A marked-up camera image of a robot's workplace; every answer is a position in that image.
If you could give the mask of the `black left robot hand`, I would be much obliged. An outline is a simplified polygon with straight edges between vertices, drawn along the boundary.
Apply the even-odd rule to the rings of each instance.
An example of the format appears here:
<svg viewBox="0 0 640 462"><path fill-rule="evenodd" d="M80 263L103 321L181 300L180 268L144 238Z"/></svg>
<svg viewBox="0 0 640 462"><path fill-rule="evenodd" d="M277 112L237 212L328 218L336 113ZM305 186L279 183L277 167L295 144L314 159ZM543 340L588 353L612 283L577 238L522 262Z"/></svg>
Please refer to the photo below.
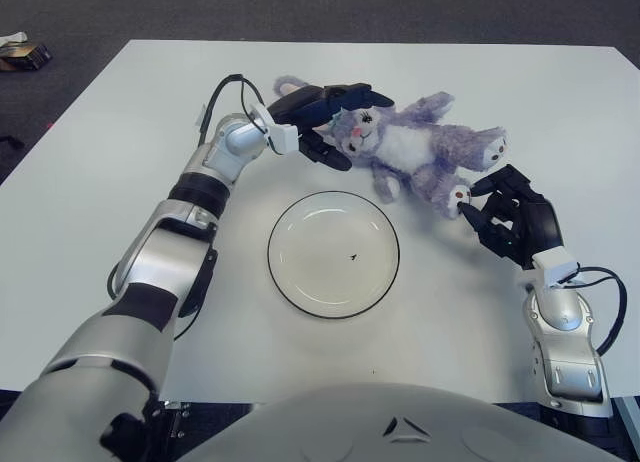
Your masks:
<svg viewBox="0 0 640 462"><path fill-rule="evenodd" d="M277 124L297 128L298 150L309 160L338 171L349 171L352 162L315 131L344 110L390 107L394 101L372 90L369 84L306 85L281 97L268 107Z"/></svg>

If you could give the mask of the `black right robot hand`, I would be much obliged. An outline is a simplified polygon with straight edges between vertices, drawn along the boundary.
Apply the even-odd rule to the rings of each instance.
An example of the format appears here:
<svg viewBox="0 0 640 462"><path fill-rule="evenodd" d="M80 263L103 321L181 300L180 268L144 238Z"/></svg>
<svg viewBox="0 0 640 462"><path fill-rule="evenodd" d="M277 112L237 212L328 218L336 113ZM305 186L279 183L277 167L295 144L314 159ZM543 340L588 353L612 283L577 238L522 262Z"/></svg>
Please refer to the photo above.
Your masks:
<svg viewBox="0 0 640 462"><path fill-rule="evenodd" d="M555 210L530 180L508 164L471 187L473 197L486 195L477 209L460 202L459 212L478 235L480 243L524 270L533 268L533 256L563 244Z"/></svg>

